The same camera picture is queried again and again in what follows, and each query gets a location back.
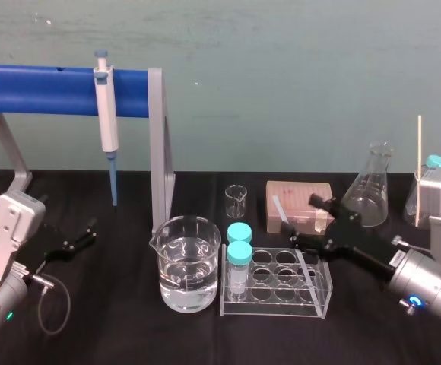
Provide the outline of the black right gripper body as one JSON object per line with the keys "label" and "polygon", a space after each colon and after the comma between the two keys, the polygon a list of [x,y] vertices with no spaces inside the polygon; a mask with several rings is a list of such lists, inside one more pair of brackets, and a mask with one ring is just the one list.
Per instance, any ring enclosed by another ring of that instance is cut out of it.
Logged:
{"label": "black right gripper body", "polygon": [[398,249],[377,233],[366,230],[356,219],[334,219],[322,239],[319,256],[345,259],[381,281],[390,281],[395,267],[390,264]]}

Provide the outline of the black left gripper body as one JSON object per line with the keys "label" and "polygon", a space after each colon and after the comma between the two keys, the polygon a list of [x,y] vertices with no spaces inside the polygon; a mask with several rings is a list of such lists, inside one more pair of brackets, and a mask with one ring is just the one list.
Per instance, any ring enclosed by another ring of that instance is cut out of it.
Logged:
{"label": "black left gripper body", "polygon": [[43,224],[29,241],[30,272],[38,273],[50,262],[69,262],[74,256],[72,239],[50,224]]}

